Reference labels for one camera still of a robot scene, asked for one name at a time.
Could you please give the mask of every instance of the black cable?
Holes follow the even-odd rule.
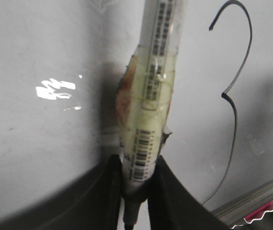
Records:
[[[250,26],[250,42],[249,42],[249,45],[248,45],[248,48],[247,48],[247,52],[246,52],[246,55],[245,55],[245,58],[235,76],[235,78],[233,79],[233,81],[231,82],[231,84],[224,90],[224,92],[222,93],[221,97],[224,98],[226,101],[228,101],[233,109],[233,113],[234,113],[234,118],[235,118],[235,123],[234,123],[234,132],[233,132],[233,140],[232,140],[232,147],[231,147],[231,152],[230,152],[230,157],[229,157],[229,161],[228,161],[228,164],[227,164],[227,168],[226,168],[226,171],[225,171],[225,174],[221,180],[221,182],[218,184],[218,186],[216,187],[216,189],[203,201],[202,205],[204,205],[208,200],[210,200],[217,192],[218,190],[220,189],[220,187],[223,185],[227,175],[228,175],[228,172],[229,172],[229,168],[230,168],[230,165],[231,165],[231,162],[232,162],[232,157],[233,157],[233,152],[234,152],[234,145],[235,145],[235,142],[236,142],[236,136],[237,136],[237,128],[238,128],[238,113],[237,113],[237,109],[236,109],[236,106],[234,105],[234,102],[232,101],[232,99],[227,95],[227,93],[229,92],[229,90],[232,88],[232,86],[235,84],[236,80],[238,79],[244,65],[245,65],[245,62],[247,60],[247,57],[248,57],[248,54],[250,52],[250,46],[251,46],[251,41],[252,41],[252,26],[251,26],[251,21],[250,21],[250,16],[247,12],[247,9],[245,8],[245,6],[240,3],[239,1],[236,1],[236,0],[229,0],[227,1],[221,8],[220,10],[218,11],[215,19],[213,20],[213,22],[211,23],[210,27],[209,27],[209,31],[212,31],[213,28],[214,28],[214,25],[216,24],[219,16],[221,15],[221,13],[223,12],[223,10],[231,5],[231,4],[235,4],[235,5],[238,5],[240,6],[246,16],[247,16],[247,19],[248,19],[248,23],[249,23],[249,26]]]

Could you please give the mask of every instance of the test tube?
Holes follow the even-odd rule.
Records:
[[[124,147],[124,223],[132,229],[161,150],[187,0],[146,0],[140,42],[116,99]]]

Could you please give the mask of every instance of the wire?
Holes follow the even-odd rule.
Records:
[[[238,79],[244,65],[245,65],[245,62],[247,60],[247,57],[248,57],[248,54],[250,52],[250,47],[251,47],[251,41],[252,41],[252,26],[251,26],[251,21],[250,21],[250,16],[247,12],[247,9],[245,8],[245,6],[240,3],[239,1],[236,1],[236,0],[229,0],[227,1],[221,8],[220,10],[218,11],[215,19],[213,20],[213,22],[211,23],[210,27],[209,27],[209,31],[212,31],[213,28],[214,28],[214,25],[216,24],[219,16],[221,15],[221,13],[223,12],[223,10],[231,5],[231,4],[235,4],[235,5],[238,5],[240,6],[246,16],[247,16],[247,19],[248,19],[248,23],[249,23],[249,26],[250,26],[250,42],[248,44],[248,48],[247,48],[247,52],[246,52],[246,55],[245,55],[245,58],[235,76],[235,78],[233,79],[233,81],[230,83],[230,85],[224,90],[224,92],[222,93],[221,97],[224,98],[226,101],[228,101],[233,109],[233,113],[234,113],[234,118],[235,118],[235,123],[234,123],[234,132],[233,132],[233,140],[232,140],[232,146],[231,146],[231,152],[230,152],[230,157],[229,157],[229,161],[228,161],[228,164],[227,164],[227,168],[226,168],[226,171],[224,173],[224,176],[222,178],[222,180],[220,181],[220,183],[218,184],[218,186],[216,187],[216,189],[202,202],[202,205],[204,205],[207,201],[209,201],[217,192],[218,190],[221,188],[221,186],[223,185],[227,175],[228,175],[228,172],[229,172],[229,168],[230,168],[230,165],[231,165],[231,162],[232,162],[232,157],[233,157],[233,152],[234,152],[234,146],[235,146],[235,142],[236,142],[236,136],[237,136],[237,128],[238,128],[238,113],[237,113],[237,109],[236,109],[236,106],[234,104],[234,102],[232,101],[232,99],[227,95],[227,93],[229,92],[229,90],[232,88],[232,86],[236,83],[236,80]]]

